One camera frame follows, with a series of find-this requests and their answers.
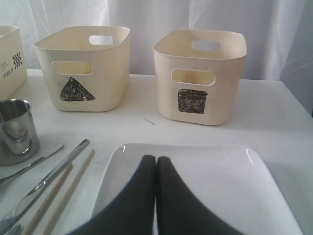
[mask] bin handle hole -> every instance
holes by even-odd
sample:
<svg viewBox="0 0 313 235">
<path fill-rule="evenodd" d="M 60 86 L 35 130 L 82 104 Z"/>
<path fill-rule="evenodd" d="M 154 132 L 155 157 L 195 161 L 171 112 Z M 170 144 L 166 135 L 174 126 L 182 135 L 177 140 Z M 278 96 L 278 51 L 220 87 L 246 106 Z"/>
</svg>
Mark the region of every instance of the bin handle hole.
<svg viewBox="0 0 313 235">
<path fill-rule="evenodd" d="M 89 43 L 91 45 L 113 46 L 115 45 L 115 38 L 107 35 L 91 35 L 89 37 Z"/>
<path fill-rule="evenodd" d="M 178 83 L 213 86 L 216 77 L 209 71 L 175 69 L 172 71 L 172 80 Z"/>
<path fill-rule="evenodd" d="M 92 65 L 82 61 L 54 61 L 52 69 L 60 75 L 91 75 L 93 73 Z"/>
<path fill-rule="evenodd" d="M 194 40 L 191 43 L 191 47 L 194 50 L 216 51 L 221 48 L 221 43 L 218 41 L 201 39 Z"/>
</svg>

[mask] stainless steel cup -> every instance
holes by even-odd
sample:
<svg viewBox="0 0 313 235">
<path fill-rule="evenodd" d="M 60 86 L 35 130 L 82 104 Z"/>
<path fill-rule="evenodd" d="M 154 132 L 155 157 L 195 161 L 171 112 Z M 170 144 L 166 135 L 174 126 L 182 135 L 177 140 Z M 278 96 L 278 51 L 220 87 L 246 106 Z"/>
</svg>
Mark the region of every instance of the stainless steel cup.
<svg viewBox="0 0 313 235">
<path fill-rule="evenodd" d="M 39 149 L 30 109 L 24 100 L 0 101 L 0 165 L 20 163 Z"/>
</svg>

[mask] white square plate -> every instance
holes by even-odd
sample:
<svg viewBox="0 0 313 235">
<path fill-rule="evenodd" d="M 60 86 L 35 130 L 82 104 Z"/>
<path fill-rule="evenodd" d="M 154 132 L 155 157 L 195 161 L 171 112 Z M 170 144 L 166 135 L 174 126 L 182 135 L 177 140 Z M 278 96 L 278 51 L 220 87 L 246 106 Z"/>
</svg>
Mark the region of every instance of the white square plate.
<svg viewBox="0 0 313 235">
<path fill-rule="evenodd" d="M 170 157 L 198 199 L 245 235 L 302 234 L 262 159 L 242 146 L 124 144 L 110 158 L 93 215 L 122 190 L 143 155 Z"/>
</svg>

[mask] plastic storage bin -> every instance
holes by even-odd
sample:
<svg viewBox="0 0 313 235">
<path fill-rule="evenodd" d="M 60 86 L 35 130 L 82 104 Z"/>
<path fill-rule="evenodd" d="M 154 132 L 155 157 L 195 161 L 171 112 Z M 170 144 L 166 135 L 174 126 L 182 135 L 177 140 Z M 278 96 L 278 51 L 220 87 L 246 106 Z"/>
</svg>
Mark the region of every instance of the plastic storage bin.
<svg viewBox="0 0 313 235">
<path fill-rule="evenodd" d="M 129 81 L 130 30 L 117 26 L 65 28 L 35 44 L 53 105 L 65 111 L 115 108 Z M 112 36 L 112 45 L 90 37 Z"/>
<path fill-rule="evenodd" d="M 7 99 L 27 78 L 20 30 L 0 26 L 0 100 Z"/>
<path fill-rule="evenodd" d="M 219 42 L 220 48 L 194 49 L 196 41 Z M 246 57 L 243 35 L 178 30 L 154 47 L 154 55 L 158 109 L 163 116 L 204 125 L 228 120 Z"/>
</svg>

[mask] chopsticks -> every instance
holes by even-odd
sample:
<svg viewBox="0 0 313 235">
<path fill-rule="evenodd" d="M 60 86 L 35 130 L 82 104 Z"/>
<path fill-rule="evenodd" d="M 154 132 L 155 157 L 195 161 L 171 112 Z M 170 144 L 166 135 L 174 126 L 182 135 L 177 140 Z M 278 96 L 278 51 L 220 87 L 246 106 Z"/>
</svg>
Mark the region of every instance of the chopsticks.
<svg viewBox="0 0 313 235">
<path fill-rule="evenodd" d="M 44 202 L 41 204 L 39 209 L 37 210 L 35 216 L 31 219 L 25 230 L 22 232 L 22 235 L 31 235 L 34 233 L 35 229 L 37 228 L 38 224 L 40 223 L 41 219 L 43 218 L 46 211 L 49 209 L 51 203 L 53 202 L 54 198 L 60 191 L 62 185 L 66 181 L 67 177 L 69 176 L 70 172 L 73 170 L 73 164 L 69 164 L 61 178 L 58 180 L 56 185 L 53 187 L 47 198 L 44 200 Z"/>
<path fill-rule="evenodd" d="M 95 154 L 94 149 L 89 153 L 89 155 L 87 156 L 87 158 L 85 159 L 83 165 L 81 166 L 81 168 L 79 169 L 79 172 L 77 173 L 77 175 L 75 176 L 74 180 L 71 182 L 70 187 L 68 188 L 68 190 L 66 191 L 66 193 L 63 195 L 60 203 L 58 204 L 58 206 L 56 207 L 56 209 L 54 210 L 51 218 L 47 221 L 47 226 L 44 230 L 43 235 L 49 235 L 52 233 L 54 227 L 56 226 L 56 224 L 58 223 L 68 201 L 70 200 L 71 196 L 73 195 L 78 183 L 80 182 L 80 180 L 82 179 L 87 167 L 89 166 L 93 156 Z"/>
</svg>

